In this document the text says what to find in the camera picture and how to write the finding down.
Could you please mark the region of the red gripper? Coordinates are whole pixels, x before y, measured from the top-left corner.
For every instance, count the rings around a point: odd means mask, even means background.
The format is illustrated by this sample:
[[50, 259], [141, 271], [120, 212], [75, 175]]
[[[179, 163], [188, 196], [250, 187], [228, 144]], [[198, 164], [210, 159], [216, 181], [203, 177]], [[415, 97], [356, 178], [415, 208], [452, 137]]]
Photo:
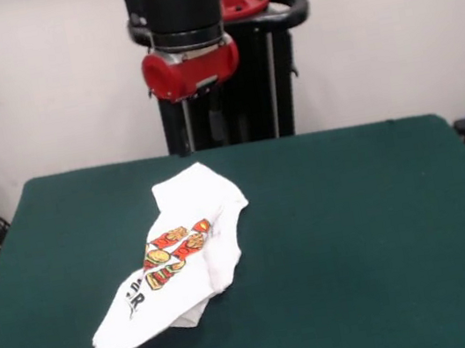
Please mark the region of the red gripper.
[[[173, 128], [178, 154], [182, 157], [192, 152], [182, 101], [204, 92], [206, 87], [219, 85], [229, 79], [239, 66], [239, 55], [234, 39], [227, 33], [220, 42], [206, 48], [180, 53], [153, 51], [142, 61], [143, 78], [149, 91], [159, 100], [173, 103]], [[211, 135], [215, 142], [227, 139], [219, 97], [218, 87], [209, 91], [208, 115]]]

